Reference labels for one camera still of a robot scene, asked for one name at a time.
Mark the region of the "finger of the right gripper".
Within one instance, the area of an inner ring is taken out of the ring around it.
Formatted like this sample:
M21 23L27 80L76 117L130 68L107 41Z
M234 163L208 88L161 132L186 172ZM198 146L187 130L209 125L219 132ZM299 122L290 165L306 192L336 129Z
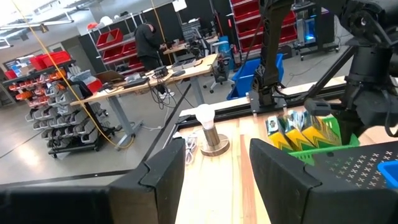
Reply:
M342 145L347 145L350 142L352 134L359 137L364 133L364 124L357 112L351 110L335 111L334 117L337 119L340 127Z

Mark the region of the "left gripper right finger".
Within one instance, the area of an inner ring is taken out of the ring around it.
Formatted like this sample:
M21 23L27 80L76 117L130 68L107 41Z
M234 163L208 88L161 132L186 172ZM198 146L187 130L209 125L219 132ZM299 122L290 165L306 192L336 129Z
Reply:
M272 224L355 224L358 208L335 175L253 138L252 171Z

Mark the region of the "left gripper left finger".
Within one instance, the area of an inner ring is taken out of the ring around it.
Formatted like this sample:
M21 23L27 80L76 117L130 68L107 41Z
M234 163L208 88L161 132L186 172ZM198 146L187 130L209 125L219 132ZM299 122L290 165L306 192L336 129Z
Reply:
M175 224L185 173L185 140L173 140L110 183L114 224Z

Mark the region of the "yellow Crayola 24 crayon box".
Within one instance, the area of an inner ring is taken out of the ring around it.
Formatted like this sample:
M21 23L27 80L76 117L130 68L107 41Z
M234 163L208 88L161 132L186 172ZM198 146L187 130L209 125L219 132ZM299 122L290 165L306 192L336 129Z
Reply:
M341 140L333 130L318 116L303 112L303 126L301 133L319 149L340 146Z

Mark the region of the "black perforated metal shelf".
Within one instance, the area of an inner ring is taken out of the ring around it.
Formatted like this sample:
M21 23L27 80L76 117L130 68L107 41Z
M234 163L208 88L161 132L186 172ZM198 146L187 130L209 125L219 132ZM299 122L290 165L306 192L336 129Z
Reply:
M383 189L386 181L377 166L398 161L398 141L320 152L312 156L314 166L361 189Z

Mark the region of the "green plastic basket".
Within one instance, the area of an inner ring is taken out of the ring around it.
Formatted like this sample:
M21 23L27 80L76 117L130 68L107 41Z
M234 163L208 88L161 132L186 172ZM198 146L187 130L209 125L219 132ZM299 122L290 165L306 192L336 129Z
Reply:
M329 117L323 117L322 120L324 123L326 123L326 125L329 128L331 128L333 130L334 133L336 133L338 136L341 136L340 127L339 127L339 124L338 124L336 118L334 118L333 116L329 116ZM352 134L350 137L349 143L347 145L324 147L321 149L311 149L311 150L306 150L306 151L296 151L296 152L290 152L289 154L307 164L314 166L315 161L313 160L313 155L315 155L315 154L338 151L338 150L347 149L350 147L357 147L359 145L360 145L360 141L359 141L358 137L356 135Z

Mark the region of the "sun print crayon box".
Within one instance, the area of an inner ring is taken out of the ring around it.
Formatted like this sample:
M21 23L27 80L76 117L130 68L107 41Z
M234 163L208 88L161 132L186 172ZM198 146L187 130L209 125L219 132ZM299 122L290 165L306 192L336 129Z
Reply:
M315 149L315 146L303 135L304 115L301 111L288 110L279 116L284 135L294 151Z
M268 117L266 127L268 138L271 140L273 146L285 152L292 152L294 150L285 136L284 128L277 116Z

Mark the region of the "blue plastic basket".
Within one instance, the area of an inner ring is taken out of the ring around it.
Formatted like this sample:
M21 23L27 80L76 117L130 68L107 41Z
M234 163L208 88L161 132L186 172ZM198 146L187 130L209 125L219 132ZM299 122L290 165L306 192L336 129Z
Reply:
M390 189L398 189L398 161L387 161L377 165L377 168Z

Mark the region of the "black equipment cart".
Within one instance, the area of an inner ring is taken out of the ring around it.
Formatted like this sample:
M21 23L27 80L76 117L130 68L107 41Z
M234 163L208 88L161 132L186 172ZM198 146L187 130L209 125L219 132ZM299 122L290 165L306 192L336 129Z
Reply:
M327 9L309 0L301 0L292 6L292 10L297 16L295 26L298 32L294 49L301 61L307 55L340 51L335 43L335 18Z

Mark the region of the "brass lamp base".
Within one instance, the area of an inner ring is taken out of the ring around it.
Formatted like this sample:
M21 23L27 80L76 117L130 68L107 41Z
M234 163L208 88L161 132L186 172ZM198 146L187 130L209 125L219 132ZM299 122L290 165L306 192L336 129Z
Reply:
M224 134L219 134L216 126L211 129L203 129L203 133L205 135L206 142L200 150L204 156L220 156L229 149L229 138Z

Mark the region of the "white light bulb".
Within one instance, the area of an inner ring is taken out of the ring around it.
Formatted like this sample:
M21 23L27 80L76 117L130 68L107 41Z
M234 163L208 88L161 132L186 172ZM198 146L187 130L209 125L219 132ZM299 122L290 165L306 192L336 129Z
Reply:
M195 117L201 123L203 129L214 128L215 110L210 105L202 104L195 108Z

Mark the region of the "rolling rack grey bins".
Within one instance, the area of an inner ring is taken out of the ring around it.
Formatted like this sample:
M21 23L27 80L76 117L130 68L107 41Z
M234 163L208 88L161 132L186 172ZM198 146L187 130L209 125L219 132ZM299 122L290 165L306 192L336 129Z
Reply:
M56 158L60 153L99 151L116 128L106 120L108 112L99 103L72 105L93 93L83 82L34 82L34 86L19 94L26 98L30 111L25 120L47 142L48 154Z

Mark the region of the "blue storage bin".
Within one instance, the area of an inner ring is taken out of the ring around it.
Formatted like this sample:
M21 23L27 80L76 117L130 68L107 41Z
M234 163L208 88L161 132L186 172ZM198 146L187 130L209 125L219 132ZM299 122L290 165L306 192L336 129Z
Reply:
M232 77L234 87L226 97L227 100L235 100L246 96L252 90L254 72L259 66L261 59L248 60Z

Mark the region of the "tall red bin shelving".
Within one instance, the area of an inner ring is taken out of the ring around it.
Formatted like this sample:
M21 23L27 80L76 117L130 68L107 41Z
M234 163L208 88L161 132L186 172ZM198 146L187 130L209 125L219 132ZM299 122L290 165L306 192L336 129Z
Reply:
M261 21L257 0L229 0L241 53L249 51L256 27ZM292 44L298 39L296 29L297 17L290 10L282 23L279 45Z

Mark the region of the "black cabinet red bins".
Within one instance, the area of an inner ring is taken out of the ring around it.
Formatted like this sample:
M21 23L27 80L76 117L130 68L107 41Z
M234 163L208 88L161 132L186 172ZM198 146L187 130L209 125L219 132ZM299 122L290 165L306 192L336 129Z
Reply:
M137 58L134 32L146 22L155 27L159 42L182 37L173 0L92 0L90 20L83 23L80 44L93 71L120 70L123 74L143 71Z

